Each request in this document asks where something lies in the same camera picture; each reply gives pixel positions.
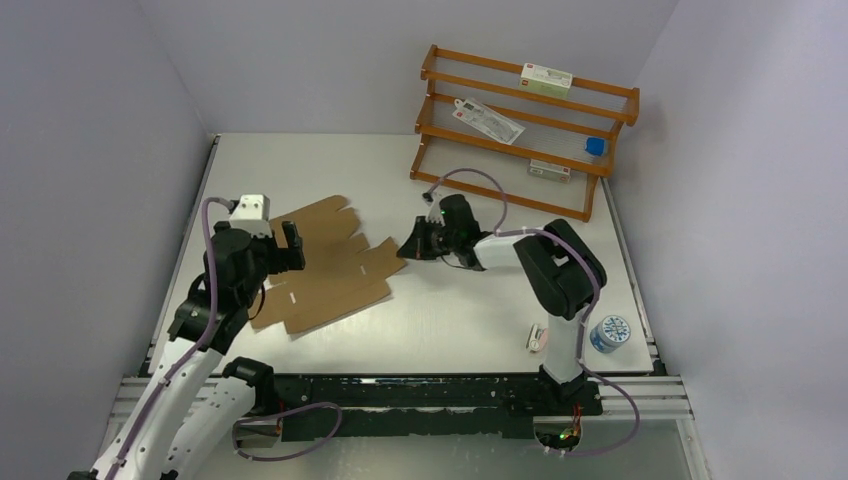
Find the brown cardboard box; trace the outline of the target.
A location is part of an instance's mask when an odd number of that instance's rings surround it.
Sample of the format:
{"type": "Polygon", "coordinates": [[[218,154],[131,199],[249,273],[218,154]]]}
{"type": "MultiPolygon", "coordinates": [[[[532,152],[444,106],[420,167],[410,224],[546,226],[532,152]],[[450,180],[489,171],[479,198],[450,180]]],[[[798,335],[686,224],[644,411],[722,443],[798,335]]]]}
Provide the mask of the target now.
{"type": "Polygon", "coordinates": [[[356,210],[341,195],[271,219],[278,236],[285,221],[298,229],[305,268],[268,277],[265,302],[254,305],[250,321],[255,330],[279,323],[289,335],[320,328],[388,297],[388,278],[406,266],[393,238],[369,244],[356,210]]]}

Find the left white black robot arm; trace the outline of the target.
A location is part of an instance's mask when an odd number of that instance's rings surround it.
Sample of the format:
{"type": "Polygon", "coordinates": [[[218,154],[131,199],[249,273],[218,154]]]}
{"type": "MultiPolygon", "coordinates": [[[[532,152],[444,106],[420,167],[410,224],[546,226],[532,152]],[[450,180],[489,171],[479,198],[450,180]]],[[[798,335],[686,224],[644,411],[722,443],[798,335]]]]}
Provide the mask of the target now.
{"type": "Polygon", "coordinates": [[[238,357],[210,399],[195,403],[272,274],[306,265],[294,223],[222,221],[206,233],[204,271],[179,305],[165,350],[127,422],[87,470],[71,479],[191,479],[214,445],[247,414],[276,414],[269,365],[238,357]]]}

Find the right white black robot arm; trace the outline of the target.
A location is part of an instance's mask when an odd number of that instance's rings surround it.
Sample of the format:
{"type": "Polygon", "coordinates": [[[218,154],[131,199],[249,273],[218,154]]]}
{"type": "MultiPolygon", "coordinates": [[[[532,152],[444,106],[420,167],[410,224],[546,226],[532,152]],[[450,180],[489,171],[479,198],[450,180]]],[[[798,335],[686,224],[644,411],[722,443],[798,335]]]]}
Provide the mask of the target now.
{"type": "Polygon", "coordinates": [[[607,282],[601,262],[563,219],[538,228],[490,232],[480,228],[463,195],[422,197],[429,212],[415,218],[396,256],[419,261],[454,256],[460,268],[479,272],[521,268],[549,317],[540,402],[550,413],[565,413],[588,377],[583,343],[588,317],[607,282]]]}

